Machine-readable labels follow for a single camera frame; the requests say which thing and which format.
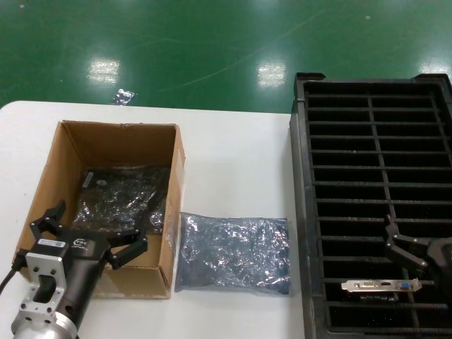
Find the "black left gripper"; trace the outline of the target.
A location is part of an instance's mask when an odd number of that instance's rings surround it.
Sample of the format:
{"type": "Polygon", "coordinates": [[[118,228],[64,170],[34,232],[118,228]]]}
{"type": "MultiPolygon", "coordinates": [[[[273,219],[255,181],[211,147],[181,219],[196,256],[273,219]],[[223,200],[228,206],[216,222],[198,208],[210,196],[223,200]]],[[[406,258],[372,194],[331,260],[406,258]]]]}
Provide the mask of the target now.
{"type": "Polygon", "coordinates": [[[65,210],[66,202],[60,200],[33,220],[30,229],[36,242],[48,232],[68,244],[64,257],[66,289],[56,310],[73,323],[81,323],[106,262],[118,270],[148,250],[148,238],[144,227],[107,232],[106,236],[89,231],[62,233],[65,210]]]}

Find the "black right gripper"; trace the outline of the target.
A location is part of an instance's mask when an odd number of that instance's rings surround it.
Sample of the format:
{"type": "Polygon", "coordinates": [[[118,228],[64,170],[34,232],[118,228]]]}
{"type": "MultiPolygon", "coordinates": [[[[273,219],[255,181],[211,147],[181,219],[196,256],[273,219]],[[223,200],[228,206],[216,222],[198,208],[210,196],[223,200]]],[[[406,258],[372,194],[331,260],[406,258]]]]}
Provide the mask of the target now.
{"type": "Polygon", "coordinates": [[[438,290],[451,300],[451,238],[435,239],[429,244],[429,238],[401,234],[391,215],[386,215],[385,223],[386,257],[416,276],[429,269],[438,290]]]}

